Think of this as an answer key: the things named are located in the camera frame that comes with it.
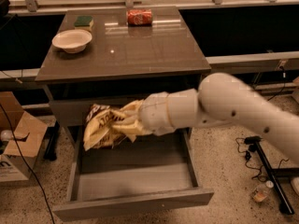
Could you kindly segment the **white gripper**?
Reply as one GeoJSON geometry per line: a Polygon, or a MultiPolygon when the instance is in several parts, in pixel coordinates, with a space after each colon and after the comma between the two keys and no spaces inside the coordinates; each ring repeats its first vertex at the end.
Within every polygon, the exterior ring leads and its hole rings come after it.
{"type": "Polygon", "coordinates": [[[144,101],[135,100],[121,108],[125,115],[125,122],[130,124],[116,124],[112,128],[124,134],[133,143],[138,136],[155,134],[161,136],[173,133],[175,128],[171,125],[167,113],[167,92],[151,94],[144,101]]]}

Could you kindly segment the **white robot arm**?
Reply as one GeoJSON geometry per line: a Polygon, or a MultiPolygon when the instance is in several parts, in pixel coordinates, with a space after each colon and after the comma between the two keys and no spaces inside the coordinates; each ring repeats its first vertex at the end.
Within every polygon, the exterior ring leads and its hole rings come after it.
{"type": "Polygon", "coordinates": [[[209,128],[230,123],[260,135],[299,163],[299,117],[266,101],[236,77],[215,73],[198,89],[154,93],[113,128],[125,134],[163,135],[181,128],[209,128]]]}

